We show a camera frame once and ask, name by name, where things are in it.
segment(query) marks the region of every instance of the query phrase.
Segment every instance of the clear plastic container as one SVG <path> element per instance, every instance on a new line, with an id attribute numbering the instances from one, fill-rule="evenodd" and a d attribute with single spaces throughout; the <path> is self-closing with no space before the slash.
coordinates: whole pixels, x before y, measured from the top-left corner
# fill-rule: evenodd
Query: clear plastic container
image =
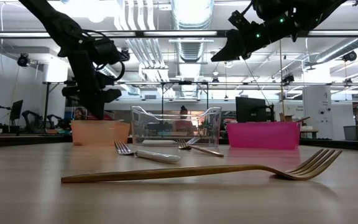
<path id="1" fill-rule="evenodd" d="M 189 141 L 200 137 L 194 145 L 217 147 L 221 110 L 221 107 L 214 106 L 200 115 L 152 114 L 140 106 L 131 106 L 133 144 L 176 145 L 176 139 Z"/>

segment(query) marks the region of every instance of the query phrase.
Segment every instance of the ceiling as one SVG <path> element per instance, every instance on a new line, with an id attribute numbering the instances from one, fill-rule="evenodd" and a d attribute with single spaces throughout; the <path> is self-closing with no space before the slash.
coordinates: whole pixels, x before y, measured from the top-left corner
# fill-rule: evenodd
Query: ceiling
<path id="1" fill-rule="evenodd" d="M 111 1 L 98 2 L 97 4 L 99 5 L 95 6 L 94 10 L 108 9 L 110 7 L 108 2 Z M 235 10 L 242 11 L 248 3 L 248 1 L 216 0 L 214 3 L 210 29 L 232 29 L 233 26 L 227 20 L 231 15 L 231 12 Z M 60 2 L 55 1 L 52 4 L 60 4 Z M 172 15 L 171 10 L 169 10 L 170 1 L 155 0 L 154 4 L 154 21 L 156 28 L 160 30 L 172 29 Z M 351 4 L 351 1 L 345 3 L 328 19 L 320 24 L 317 29 L 358 29 L 358 6 L 352 7 Z M 75 9 L 75 13 L 73 12 L 75 15 L 72 17 L 80 24 L 80 26 L 82 26 L 83 29 L 116 30 L 114 26 L 114 19 L 112 17 L 114 14 L 113 10 L 111 15 L 100 23 L 93 23 L 87 17 L 81 17 L 82 11 L 85 14 L 86 11 L 89 11 L 89 8 Z M 18 2 L 9 2 L 9 4 L 5 5 L 3 2 L 0 2 L 0 31 L 1 18 L 3 31 L 45 30 L 42 24 Z M 253 10 L 250 10 L 246 14 L 246 18 L 250 21 L 256 21 L 258 23 L 262 22 Z M 233 66 L 230 68 L 225 68 L 222 62 L 211 62 L 211 53 L 217 52 L 219 49 L 224 47 L 226 43 L 225 39 L 213 39 L 214 42 L 206 44 L 205 54 L 203 55 L 203 62 L 206 62 L 206 64 L 202 64 L 200 74 L 204 77 L 212 77 L 212 73 L 216 69 L 219 72 L 218 76 L 221 82 L 225 81 L 225 73 L 227 73 L 228 82 L 243 82 L 245 79 L 250 77 L 251 70 L 254 76 L 259 77 L 258 82 L 271 82 L 271 76 L 277 74 L 282 66 L 284 67 L 288 65 L 293 61 L 293 59 L 296 59 L 300 55 L 306 54 L 307 52 L 312 55 L 323 52 L 342 40 L 342 38 L 299 38 L 295 43 L 293 43 L 290 39 L 282 39 L 281 45 L 280 42 L 276 42 L 258 50 L 255 54 L 253 54 L 253 56 L 247 60 L 247 65 L 249 66 L 248 69 L 247 65 L 242 60 L 234 62 Z M 127 47 L 125 40 L 116 39 L 114 41 L 120 48 Z M 164 60 L 169 67 L 168 75 L 170 78 L 175 78 L 179 74 L 175 45 L 169 43 L 168 39 L 159 39 L 159 43 Z M 10 39 L 5 40 L 4 44 L 4 47 L 8 47 L 7 44 L 9 44 L 12 45 L 13 48 L 48 47 L 53 51 L 59 51 L 58 45 L 54 43 L 53 40 Z M 342 61 L 329 62 L 329 66 L 331 67 L 331 77 L 333 78 L 333 81 L 341 81 L 345 79 L 345 77 L 358 73 L 358 58 L 352 65 L 347 65 L 346 72 Z M 136 72 L 139 69 L 139 62 L 135 57 L 131 57 L 131 60 L 126 62 L 126 68 L 128 71 Z M 135 72 L 131 74 L 133 77 L 128 77 L 129 80 L 137 80 L 138 77 Z M 302 81 L 301 74 L 303 71 L 300 64 L 298 68 L 285 72 L 292 72 L 295 75 L 296 81 Z"/>

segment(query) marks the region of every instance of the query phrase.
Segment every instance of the table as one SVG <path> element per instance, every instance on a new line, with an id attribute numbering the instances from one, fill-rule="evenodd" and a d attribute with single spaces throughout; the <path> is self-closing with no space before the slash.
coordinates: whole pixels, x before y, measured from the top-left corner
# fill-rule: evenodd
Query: table
<path id="1" fill-rule="evenodd" d="M 177 179 L 61 184 L 63 175 L 218 164 L 295 167 L 319 148 L 228 151 L 218 158 L 175 147 L 165 165 L 117 156 L 110 147 L 71 143 L 0 147 L 0 223 L 358 223 L 358 151 L 344 151 L 313 180 L 270 178 L 264 171 Z"/>
<path id="2" fill-rule="evenodd" d="M 316 139 L 318 131 L 318 129 L 301 129 L 301 135 L 311 133 L 311 138 Z"/>

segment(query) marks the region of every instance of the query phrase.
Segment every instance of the pink container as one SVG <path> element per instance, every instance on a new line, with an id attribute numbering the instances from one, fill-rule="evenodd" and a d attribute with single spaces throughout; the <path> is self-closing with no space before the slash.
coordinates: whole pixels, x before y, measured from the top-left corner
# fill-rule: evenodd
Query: pink container
<path id="1" fill-rule="evenodd" d="M 294 150 L 299 146 L 296 122 L 248 122 L 227 124 L 231 147 Z"/>

